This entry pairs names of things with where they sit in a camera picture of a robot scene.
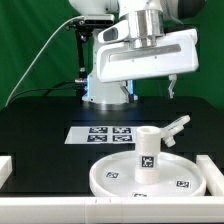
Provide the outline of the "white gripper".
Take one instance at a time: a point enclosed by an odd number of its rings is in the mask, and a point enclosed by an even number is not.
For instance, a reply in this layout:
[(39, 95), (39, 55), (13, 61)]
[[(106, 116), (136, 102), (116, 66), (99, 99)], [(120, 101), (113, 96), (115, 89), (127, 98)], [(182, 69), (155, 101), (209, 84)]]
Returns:
[(196, 71), (198, 34), (195, 29), (167, 33), (155, 47), (131, 49), (128, 42), (102, 46), (97, 52), (97, 77), (102, 83), (118, 82), (128, 103), (134, 102), (131, 81), (169, 75), (168, 96), (174, 97), (177, 75)]

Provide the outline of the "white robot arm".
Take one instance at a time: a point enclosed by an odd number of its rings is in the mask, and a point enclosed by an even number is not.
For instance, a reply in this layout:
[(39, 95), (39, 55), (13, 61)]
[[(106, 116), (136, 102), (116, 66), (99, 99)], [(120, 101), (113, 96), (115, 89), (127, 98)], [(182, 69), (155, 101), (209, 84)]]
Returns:
[(84, 104), (116, 110), (135, 103), (133, 82), (198, 68), (198, 31), (182, 20), (196, 16), (206, 0), (68, 0), (80, 13), (74, 26), (92, 36), (93, 69)]

